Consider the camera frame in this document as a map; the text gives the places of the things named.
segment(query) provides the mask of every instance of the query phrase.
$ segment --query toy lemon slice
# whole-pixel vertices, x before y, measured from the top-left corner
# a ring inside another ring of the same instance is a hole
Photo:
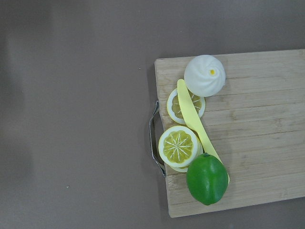
[[[205,109],[205,100],[204,97],[199,97],[197,95],[194,95],[193,93],[190,93],[190,97],[192,99],[192,102],[194,104],[194,107],[196,109],[196,112],[200,117],[202,117],[203,113],[204,113],[204,109]],[[177,93],[177,88],[175,88],[170,96],[167,99],[167,104],[166,104],[166,108],[167,108],[167,112],[168,115],[170,116],[170,118],[172,120],[174,120],[175,122],[184,125],[185,121],[183,119],[182,113],[181,113],[181,109],[179,106],[179,100],[178,100],[178,93]]]
[[[160,157],[166,164],[181,168],[195,159],[202,146],[192,130],[176,125],[161,135],[158,149]]]

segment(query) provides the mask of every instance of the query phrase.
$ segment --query cutting board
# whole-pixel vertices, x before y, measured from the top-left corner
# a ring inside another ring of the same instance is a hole
[[[215,55],[226,84],[207,97],[201,121],[231,182],[223,198],[205,206],[185,173],[166,166],[172,218],[305,196],[305,50]],[[177,125],[166,101],[193,57],[157,59],[155,73],[164,130]]]

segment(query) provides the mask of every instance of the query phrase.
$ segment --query lemon segment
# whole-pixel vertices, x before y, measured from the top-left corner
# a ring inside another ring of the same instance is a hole
[[[202,117],[205,109],[205,100],[204,97],[199,97],[197,95],[194,95],[193,93],[189,92],[191,99],[193,101],[194,107],[198,113],[199,117]],[[170,96],[168,97],[167,104],[166,104],[168,115],[171,117],[172,120],[175,122],[184,125],[185,121],[183,119],[181,109],[179,106],[179,100],[178,100],[178,93],[177,88],[174,89]]]

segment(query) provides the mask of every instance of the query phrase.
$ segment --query lime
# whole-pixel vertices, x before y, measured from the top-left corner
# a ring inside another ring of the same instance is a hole
[[[189,92],[191,99],[193,101],[194,107],[199,115],[201,117],[204,113],[205,109],[205,100],[204,97],[199,97],[197,95],[194,95],[193,93]],[[175,122],[184,125],[185,121],[183,120],[181,109],[179,106],[179,101],[178,101],[178,94],[177,94],[177,88],[174,89],[170,96],[168,97],[167,100],[167,112],[168,115],[171,117],[172,120]]]
[[[201,147],[191,129],[176,125],[161,135],[158,149],[160,157],[166,164],[181,168],[193,161]]]
[[[196,200],[210,205],[223,197],[228,187],[228,173],[216,157],[204,153],[189,165],[186,183]]]

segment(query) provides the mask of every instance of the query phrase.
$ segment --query gray surface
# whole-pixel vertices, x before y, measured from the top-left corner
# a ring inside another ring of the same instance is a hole
[[[155,59],[305,48],[304,11],[290,0],[1,1],[0,229],[305,228],[305,198],[169,218],[147,133]]]

